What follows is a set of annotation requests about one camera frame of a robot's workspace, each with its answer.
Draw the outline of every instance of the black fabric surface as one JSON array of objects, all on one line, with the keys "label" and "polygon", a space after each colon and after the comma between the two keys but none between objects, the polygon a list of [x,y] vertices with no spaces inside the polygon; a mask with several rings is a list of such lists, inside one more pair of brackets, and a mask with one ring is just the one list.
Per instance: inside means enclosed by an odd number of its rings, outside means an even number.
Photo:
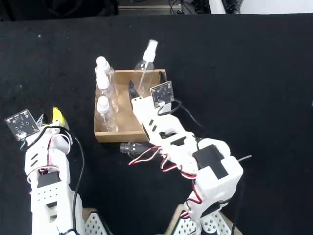
[{"label": "black fabric surface", "polygon": [[[0,23],[0,120],[28,108],[35,118],[57,106],[80,139],[86,171],[79,193],[116,235],[165,232],[191,191],[159,162],[129,167],[118,144],[93,133],[95,59],[132,69],[150,38],[156,68],[176,98],[224,140],[245,171],[238,227],[244,234],[301,234],[312,220],[313,15],[157,16]],[[197,128],[177,111],[187,130]],[[30,234],[30,186],[20,143],[0,122],[1,234]],[[81,167],[69,155],[71,187]],[[232,219],[236,200],[223,209]]]}]

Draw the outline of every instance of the clear plastic bottle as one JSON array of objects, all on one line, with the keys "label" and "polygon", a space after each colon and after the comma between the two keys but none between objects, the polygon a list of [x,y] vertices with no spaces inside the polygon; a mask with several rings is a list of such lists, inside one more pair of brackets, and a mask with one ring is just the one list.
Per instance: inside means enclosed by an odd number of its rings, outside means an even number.
[{"label": "clear plastic bottle", "polygon": [[156,57],[156,49],[158,42],[149,40],[147,49],[145,50],[142,60],[135,67],[136,79],[133,79],[134,87],[138,94],[142,97],[150,96],[150,87],[152,85],[152,76],[149,71],[154,70],[153,61]]},{"label": "clear plastic bottle", "polygon": [[109,103],[111,107],[113,107],[114,111],[118,112],[118,104],[117,104],[117,95],[115,88],[109,82],[109,77],[104,73],[103,70],[97,71],[97,89],[96,89],[96,98],[100,96],[106,96],[109,99]]},{"label": "clear plastic bottle", "polygon": [[94,69],[96,76],[98,72],[104,72],[108,78],[109,83],[114,87],[116,95],[118,95],[117,83],[115,80],[115,70],[110,66],[109,62],[103,56],[96,59],[97,67]]},{"label": "clear plastic bottle", "polygon": [[110,106],[108,98],[100,96],[96,105],[95,112],[96,127],[101,132],[117,132],[115,112]]}]

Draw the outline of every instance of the open cardboard box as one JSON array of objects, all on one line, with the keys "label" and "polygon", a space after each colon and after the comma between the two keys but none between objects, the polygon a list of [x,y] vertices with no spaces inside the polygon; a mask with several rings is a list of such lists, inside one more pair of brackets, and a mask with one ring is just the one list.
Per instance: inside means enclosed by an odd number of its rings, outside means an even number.
[{"label": "open cardboard box", "polygon": [[[146,71],[151,73],[152,86],[160,84],[163,78],[166,80],[165,70]],[[117,87],[117,103],[119,111],[116,114],[118,132],[100,132],[94,121],[94,134],[99,142],[138,142],[148,141],[141,125],[133,114],[129,100],[128,84],[132,80],[139,81],[142,72],[135,70],[117,70],[115,71],[115,82]]]}]

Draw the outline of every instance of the black cable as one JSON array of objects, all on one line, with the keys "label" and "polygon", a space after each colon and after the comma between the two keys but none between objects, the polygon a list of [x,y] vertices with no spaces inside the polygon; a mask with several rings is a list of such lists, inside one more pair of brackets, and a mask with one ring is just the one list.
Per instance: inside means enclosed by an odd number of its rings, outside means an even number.
[{"label": "black cable", "polygon": [[168,112],[165,112],[165,113],[160,114],[160,111],[164,108],[164,106],[162,106],[162,107],[159,109],[159,111],[157,112],[157,115],[158,115],[158,116],[164,116],[164,115],[167,115],[167,114],[172,114],[172,113],[175,112],[177,109],[179,109],[179,108],[181,107],[181,101],[178,100],[178,99],[174,99],[174,101],[178,103],[178,105],[177,105],[174,109],[172,109],[172,110],[170,110],[170,111],[168,111]]},{"label": "black cable", "polygon": [[181,1],[181,8],[183,9],[182,6],[184,6],[184,7],[187,9],[187,11],[190,13],[190,15],[192,15],[191,10],[190,10],[190,9],[186,6],[186,4],[185,4],[185,1]]},{"label": "black cable", "polygon": [[235,227],[236,227],[236,224],[238,222],[238,218],[239,218],[239,214],[240,214],[240,210],[241,210],[241,206],[242,206],[242,202],[243,202],[243,198],[244,198],[244,191],[245,191],[244,180],[241,179],[239,184],[241,184],[241,187],[238,187],[240,190],[240,195],[238,198],[236,213],[235,213],[235,217],[234,217],[234,221],[233,221],[233,227],[231,228],[231,235],[234,235],[234,233],[235,233]]},{"label": "black cable", "polygon": [[203,126],[191,115],[191,113],[189,112],[189,110],[185,106],[181,105],[181,108],[187,112],[187,114],[191,117],[191,119],[195,122],[195,124],[197,124],[199,127],[203,128]]},{"label": "black cable", "polygon": [[199,127],[203,128],[203,126],[192,116],[192,114],[190,113],[190,111],[189,111],[185,106],[183,106],[183,104],[181,103],[180,100],[174,99],[174,101],[178,103],[178,105],[177,105],[174,109],[172,109],[172,110],[170,110],[170,111],[168,111],[168,112],[165,112],[165,113],[160,114],[160,111],[164,108],[164,106],[162,106],[162,107],[159,109],[159,111],[157,112],[157,115],[158,115],[158,116],[163,116],[163,115],[167,115],[167,114],[172,114],[173,112],[175,112],[177,109],[179,109],[179,108],[181,107],[184,111],[187,112],[187,114],[191,117],[191,119],[195,122],[196,125],[198,125]]},{"label": "black cable", "polygon": [[170,12],[172,15],[175,15],[175,11],[173,10],[173,6],[174,4],[177,2],[178,0],[173,1],[173,4],[171,4],[171,0],[168,0],[168,4],[170,5]]},{"label": "black cable", "polygon": [[74,137],[74,139],[78,143],[79,149],[80,149],[80,152],[81,152],[81,155],[82,155],[82,169],[80,171],[80,175],[79,175],[79,178],[78,178],[78,181],[77,181],[77,184],[76,184],[76,188],[75,188],[75,191],[74,191],[74,199],[73,199],[73,229],[76,230],[76,200],[77,200],[78,188],[79,188],[80,182],[82,181],[83,172],[84,172],[84,168],[85,168],[85,156],[84,156],[83,147],[80,144],[79,140],[74,135],[72,135],[72,136]]},{"label": "black cable", "polygon": [[85,155],[84,155],[84,151],[83,151],[83,148],[82,148],[82,145],[80,144],[79,140],[75,137],[75,135],[73,133],[71,133],[68,129],[66,129],[65,127],[62,127],[62,126],[46,126],[42,131],[41,133],[37,136],[37,138],[29,145],[27,146],[26,148],[22,148],[21,147],[21,150],[22,151],[27,151],[30,149],[30,147],[32,147],[35,143],[38,142],[38,140],[40,140],[40,138],[44,135],[45,131],[47,129],[53,129],[53,128],[58,128],[58,129],[61,129],[61,130],[64,130],[66,132],[68,132],[75,140],[76,142],[78,143],[79,145],[79,149],[80,149],[80,152],[81,152],[81,155],[82,155],[82,169],[80,171],[80,175],[79,175],[79,178],[78,178],[78,181],[77,181],[77,184],[76,184],[76,187],[75,187],[75,191],[74,191],[74,198],[73,198],[73,207],[72,207],[72,218],[73,218],[73,228],[68,230],[67,233],[69,232],[75,232],[76,234],[77,231],[76,231],[76,201],[77,201],[77,193],[78,193],[78,188],[79,188],[79,185],[80,185],[80,182],[82,181],[82,177],[83,177],[83,172],[84,172],[84,168],[85,168]]}]

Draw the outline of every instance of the white wall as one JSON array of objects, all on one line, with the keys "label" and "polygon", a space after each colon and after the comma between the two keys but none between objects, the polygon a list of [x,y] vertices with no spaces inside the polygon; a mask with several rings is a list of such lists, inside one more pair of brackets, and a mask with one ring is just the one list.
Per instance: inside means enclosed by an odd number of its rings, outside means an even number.
[{"label": "white wall", "polygon": [[312,13],[313,0],[243,0],[241,14]]}]

